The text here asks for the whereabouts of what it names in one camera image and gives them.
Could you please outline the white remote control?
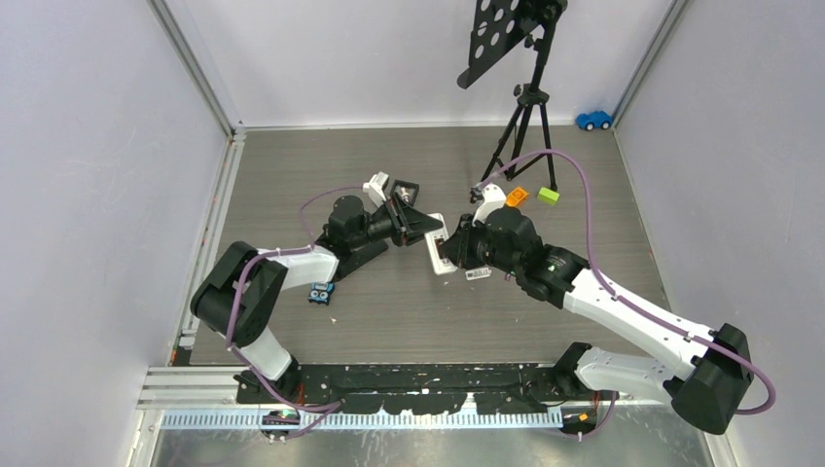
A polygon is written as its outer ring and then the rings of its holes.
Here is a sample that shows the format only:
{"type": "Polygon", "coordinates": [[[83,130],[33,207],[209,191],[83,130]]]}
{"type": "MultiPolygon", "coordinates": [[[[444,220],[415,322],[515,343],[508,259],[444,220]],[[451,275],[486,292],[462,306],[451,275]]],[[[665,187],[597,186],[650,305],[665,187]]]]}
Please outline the white remote control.
{"type": "Polygon", "coordinates": [[[458,271],[458,267],[454,265],[449,258],[441,252],[441,246],[449,237],[445,219],[441,213],[430,213],[429,216],[438,220],[442,226],[433,232],[425,235],[425,242],[428,249],[430,263],[436,275],[446,275],[458,271]]]}

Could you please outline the white battery cover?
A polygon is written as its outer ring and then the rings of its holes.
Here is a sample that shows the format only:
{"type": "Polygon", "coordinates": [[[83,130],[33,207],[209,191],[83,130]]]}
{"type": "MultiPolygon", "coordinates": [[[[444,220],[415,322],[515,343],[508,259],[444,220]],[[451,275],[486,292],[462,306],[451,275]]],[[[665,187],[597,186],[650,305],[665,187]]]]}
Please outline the white battery cover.
{"type": "Polygon", "coordinates": [[[492,275],[492,269],[489,267],[481,267],[476,269],[467,269],[465,271],[465,278],[468,281],[488,278],[492,275]]]}

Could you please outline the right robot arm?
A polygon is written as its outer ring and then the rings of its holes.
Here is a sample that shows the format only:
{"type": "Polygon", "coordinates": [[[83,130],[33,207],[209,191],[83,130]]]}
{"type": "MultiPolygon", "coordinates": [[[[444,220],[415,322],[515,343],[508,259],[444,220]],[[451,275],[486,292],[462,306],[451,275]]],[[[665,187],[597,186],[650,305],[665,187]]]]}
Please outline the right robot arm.
{"type": "Polygon", "coordinates": [[[529,297],[586,317],[643,351],[616,354],[574,342],[556,362],[556,389],[568,399],[616,391],[670,405],[686,422],[724,434],[754,379],[748,339],[738,327],[718,329],[639,299],[576,253],[543,242],[514,207],[484,220],[465,214],[453,233],[426,236],[436,264],[491,268],[514,277],[529,297]]]}

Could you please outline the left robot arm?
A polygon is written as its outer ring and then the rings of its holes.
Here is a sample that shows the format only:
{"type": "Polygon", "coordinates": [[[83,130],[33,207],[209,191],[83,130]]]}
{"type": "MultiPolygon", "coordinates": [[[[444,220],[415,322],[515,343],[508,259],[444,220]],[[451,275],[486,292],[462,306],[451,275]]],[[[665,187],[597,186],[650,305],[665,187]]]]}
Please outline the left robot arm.
{"type": "Polygon", "coordinates": [[[306,247],[262,250],[232,243],[198,286],[190,312],[262,375],[261,389],[272,401],[288,402],[299,387],[298,362],[269,329],[280,292],[343,279],[390,244],[411,246],[443,225],[397,195],[373,212],[357,196],[340,197],[321,235],[306,247]]]}

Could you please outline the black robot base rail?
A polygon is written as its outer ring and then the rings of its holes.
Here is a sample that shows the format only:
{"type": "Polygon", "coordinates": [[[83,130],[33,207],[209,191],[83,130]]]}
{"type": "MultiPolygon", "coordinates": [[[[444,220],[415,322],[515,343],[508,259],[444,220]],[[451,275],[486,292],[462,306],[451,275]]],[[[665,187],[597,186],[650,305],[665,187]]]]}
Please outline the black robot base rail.
{"type": "Polygon", "coordinates": [[[269,379],[249,368],[235,375],[240,404],[286,401],[315,413],[436,415],[467,404],[479,414],[541,413],[566,402],[589,409],[611,391],[587,389],[571,369],[538,363],[301,364],[269,379]]]}

